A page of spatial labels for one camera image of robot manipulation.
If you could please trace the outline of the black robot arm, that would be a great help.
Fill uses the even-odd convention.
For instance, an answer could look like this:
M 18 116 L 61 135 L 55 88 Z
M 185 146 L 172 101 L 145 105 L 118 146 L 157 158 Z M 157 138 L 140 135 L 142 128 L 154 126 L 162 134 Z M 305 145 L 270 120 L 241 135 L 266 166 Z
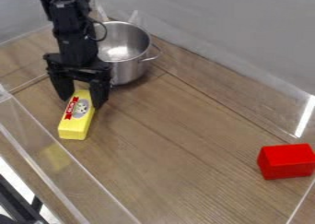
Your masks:
M 73 91 L 73 81 L 87 83 L 91 105 L 99 109 L 107 101 L 110 67 L 98 57 L 99 41 L 105 40 L 106 27 L 89 16 L 89 0 L 39 0 L 58 52 L 46 53 L 46 73 L 61 100 Z

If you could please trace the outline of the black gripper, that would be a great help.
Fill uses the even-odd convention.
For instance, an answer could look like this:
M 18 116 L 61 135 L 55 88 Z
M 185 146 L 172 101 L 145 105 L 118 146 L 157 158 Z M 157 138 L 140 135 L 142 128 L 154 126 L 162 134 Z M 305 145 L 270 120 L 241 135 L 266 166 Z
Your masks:
M 55 94 L 66 100 L 74 91 L 73 81 L 86 82 L 93 107 L 99 109 L 107 101 L 110 89 L 109 65 L 98 58 L 98 42 L 106 36 L 105 26 L 91 21 L 79 31 L 54 36 L 58 52 L 46 53 L 42 59 Z

